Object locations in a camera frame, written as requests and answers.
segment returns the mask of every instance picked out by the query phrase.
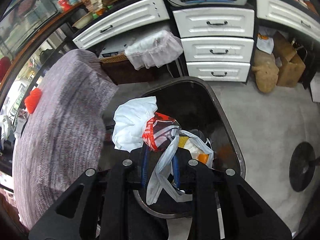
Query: black trash bin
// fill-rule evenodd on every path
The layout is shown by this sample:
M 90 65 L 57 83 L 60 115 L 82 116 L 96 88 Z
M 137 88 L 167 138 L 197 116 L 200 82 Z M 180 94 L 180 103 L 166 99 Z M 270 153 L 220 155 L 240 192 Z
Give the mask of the black trash bin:
M 181 77 L 163 83 L 141 97 L 155 96 L 157 112 L 175 118 L 183 130 L 199 129 L 212 141 L 214 168 L 234 169 L 245 177 L 245 163 L 236 137 L 212 88 L 203 80 Z M 140 206 L 151 215 L 171 219 L 191 215 L 191 203 L 177 203 L 164 190 L 157 203 L 145 203 L 145 194 L 134 192 Z

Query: tile floor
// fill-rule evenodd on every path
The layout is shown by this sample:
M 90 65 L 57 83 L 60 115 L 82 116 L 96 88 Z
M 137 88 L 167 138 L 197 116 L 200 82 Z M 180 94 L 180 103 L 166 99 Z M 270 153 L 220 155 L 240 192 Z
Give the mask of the tile floor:
M 300 193 L 289 183 L 289 164 L 295 147 L 310 142 L 320 155 L 320 108 L 312 102 L 301 84 L 295 88 L 276 87 L 270 94 L 257 90 L 254 81 L 247 85 L 235 82 L 209 82 L 230 122 L 246 163 L 246 181 L 273 208 L 292 232 L 298 229 L 302 214 L 319 185 L 316 168 L 311 184 Z M 104 112 L 106 124 L 113 123 L 117 106 L 138 97 L 156 83 L 120 85 Z M 104 154 L 110 168 L 126 156 Z M 190 219 L 168 221 L 169 239 L 187 239 Z

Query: white mesh bag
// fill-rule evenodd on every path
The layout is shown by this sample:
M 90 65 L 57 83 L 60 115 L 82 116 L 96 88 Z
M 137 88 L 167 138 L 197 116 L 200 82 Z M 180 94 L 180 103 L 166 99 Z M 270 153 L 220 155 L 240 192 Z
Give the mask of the white mesh bag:
M 159 31 L 124 50 L 136 70 L 142 67 L 161 67 L 176 60 L 183 52 L 181 41 L 168 31 Z

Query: screw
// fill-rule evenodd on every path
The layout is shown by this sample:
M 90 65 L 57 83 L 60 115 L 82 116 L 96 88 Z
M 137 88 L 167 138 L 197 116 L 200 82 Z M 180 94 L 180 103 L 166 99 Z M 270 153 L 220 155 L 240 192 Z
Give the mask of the screw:
M 226 170 L 226 174 L 229 175 L 229 176 L 233 176 L 233 175 L 236 174 L 236 172 L 233 169 L 227 169 Z
M 190 166 L 197 166 L 198 165 L 198 161 L 195 159 L 189 160 L 188 163 Z
M 87 170 L 85 171 L 85 174 L 86 174 L 88 177 L 94 175 L 95 173 L 96 173 L 96 171 L 95 171 L 94 169 L 87 169 Z
M 130 166 L 132 164 L 132 160 L 126 159 L 122 162 L 123 166 Z

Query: white cabinet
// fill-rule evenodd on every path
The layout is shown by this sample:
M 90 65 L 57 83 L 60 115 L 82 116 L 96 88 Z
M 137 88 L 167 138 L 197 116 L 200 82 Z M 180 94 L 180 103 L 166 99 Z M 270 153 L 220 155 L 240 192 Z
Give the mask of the white cabinet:
M 78 48 L 87 49 L 117 34 L 168 19 L 163 0 L 141 0 L 104 17 L 74 38 L 73 42 Z
M 250 62 L 253 39 L 196 37 L 181 39 L 186 61 Z
M 320 41 L 320 23 L 286 2 L 257 0 L 257 17 L 292 27 Z
M 254 10 L 200 7 L 173 11 L 182 38 L 198 36 L 253 37 Z
M 249 63 L 240 62 L 187 62 L 189 76 L 206 81 L 245 82 Z

